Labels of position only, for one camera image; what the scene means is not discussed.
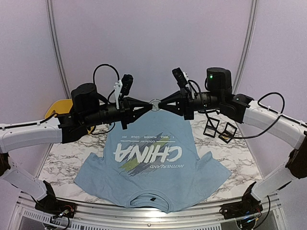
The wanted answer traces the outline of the light blue printed t-shirt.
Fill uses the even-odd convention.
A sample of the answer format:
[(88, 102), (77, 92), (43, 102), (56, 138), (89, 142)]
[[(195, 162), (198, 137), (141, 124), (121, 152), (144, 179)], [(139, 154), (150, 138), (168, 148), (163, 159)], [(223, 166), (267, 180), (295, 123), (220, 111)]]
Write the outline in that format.
[(169, 213), (207, 199), (230, 176), (211, 152), (198, 155), (189, 121), (158, 111), (125, 130), (116, 126), (103, 155), (91, 153), (74, 181), (86, 193), (115, 205)]

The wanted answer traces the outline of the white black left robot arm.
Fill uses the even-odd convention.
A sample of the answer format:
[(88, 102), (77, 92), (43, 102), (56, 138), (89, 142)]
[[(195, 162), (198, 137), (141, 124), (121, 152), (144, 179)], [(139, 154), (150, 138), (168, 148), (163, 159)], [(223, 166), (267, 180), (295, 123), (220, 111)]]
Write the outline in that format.
[(51, 184), (33, 177), (16, 166), (9, 156), (11, 150), (39, 144), (71, 143), (87, 135), (90, 128), (120, 122), (123, 129), (152, 109), (148, 102), (123, 97), (117, 104), (97, 92), (94, 83), (84, 83), (71, 92), (72, 108), (68, 113), (54, 113), (42, 121), (0, 126), (0, 177), (35, 201), (35, 208), (61, 215), (72, 212), (73, 203), (59, 201)]

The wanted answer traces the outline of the black brooch box base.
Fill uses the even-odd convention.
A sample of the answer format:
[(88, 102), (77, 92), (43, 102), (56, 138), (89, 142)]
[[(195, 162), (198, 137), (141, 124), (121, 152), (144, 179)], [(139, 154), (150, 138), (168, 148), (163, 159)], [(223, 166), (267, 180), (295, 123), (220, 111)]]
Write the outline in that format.
[(209, 117), (209, 120), (206, 123), (203, 135), (215, 138), (217, 134), (217, 128), (219, 126), (220, 120), (213, 117)]

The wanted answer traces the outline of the round white brooch badge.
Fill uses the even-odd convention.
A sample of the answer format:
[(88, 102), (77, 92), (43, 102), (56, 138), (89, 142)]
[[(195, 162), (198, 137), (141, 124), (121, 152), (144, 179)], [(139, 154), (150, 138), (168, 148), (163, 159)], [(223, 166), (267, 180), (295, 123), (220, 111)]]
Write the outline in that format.
[(161, 101), (158, 100), (158, 99), (152, 99), (152, 100), (149, 102), (149, 104), (152, 105), (151, 111), (153, 111), (153, 112), (159, 111), (159, 110), (160, 110), (160, 108), (159, 108), (160, 102), (161, 102)]

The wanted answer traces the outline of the black brooch box lid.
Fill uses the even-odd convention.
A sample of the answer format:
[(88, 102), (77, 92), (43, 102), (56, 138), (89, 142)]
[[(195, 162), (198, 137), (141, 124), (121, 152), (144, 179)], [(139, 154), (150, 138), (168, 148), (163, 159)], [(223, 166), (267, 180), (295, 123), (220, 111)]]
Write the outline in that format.
[[(237, 132), (237, 127), (227, 122), (223, 132), (218, 136), (218, 138), (221, 139), (226, 144), (229, 144), (229, 142), (235, 136), (236, 132)], [(223, 139), (222, 135), (229, 137), (229, 139)]]

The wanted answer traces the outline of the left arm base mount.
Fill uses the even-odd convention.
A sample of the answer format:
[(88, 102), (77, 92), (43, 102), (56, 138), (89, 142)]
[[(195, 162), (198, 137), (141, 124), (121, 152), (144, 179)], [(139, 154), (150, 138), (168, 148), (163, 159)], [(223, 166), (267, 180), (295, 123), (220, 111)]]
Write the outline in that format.
[(56, 201), (36, 201), (35, 209), (43, 211), (53, 216), (73, 218), (75, 215), (76, 204), (73, 202), (67, 202), (63, 200)]

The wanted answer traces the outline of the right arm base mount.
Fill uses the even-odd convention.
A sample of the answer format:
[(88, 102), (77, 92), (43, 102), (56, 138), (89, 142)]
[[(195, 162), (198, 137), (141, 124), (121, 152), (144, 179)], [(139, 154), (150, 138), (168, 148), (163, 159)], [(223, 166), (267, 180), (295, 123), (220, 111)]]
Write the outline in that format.
[(252, 204), (251, 202), (239, 201), (223, 204), (219, 213), (223, 215), (224, 219), (233, 219), (260, 213), (262, 210), (263, 207), (259, 202)]

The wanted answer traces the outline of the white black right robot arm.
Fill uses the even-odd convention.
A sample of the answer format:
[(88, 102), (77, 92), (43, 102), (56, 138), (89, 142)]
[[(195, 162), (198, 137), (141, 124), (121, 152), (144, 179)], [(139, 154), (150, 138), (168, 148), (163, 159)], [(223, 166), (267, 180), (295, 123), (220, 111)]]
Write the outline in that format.
[(190, 82), (180, 68), (172, 71), (180, 90), (164, 98), (159, 108), (194, 118), (194, 112), (206, 113), (209, 109), (219, 112), (235, 122), (268, 132), (288, 143), (293, 150), (287, 162), (276, 168), (264, 179), (251, 184), (241, 201), (222, 205), (220, 212), (225, 219), (251, 215), (262, 211), (261, 201), (270, 193), (281, 190), (295, 179), (307, 176), (307, 125), (277, 112), (244, 94), (232, 93), (231, 72), (224, 68), (208, 68), (205, 80), (206, 92), (192, 93)]

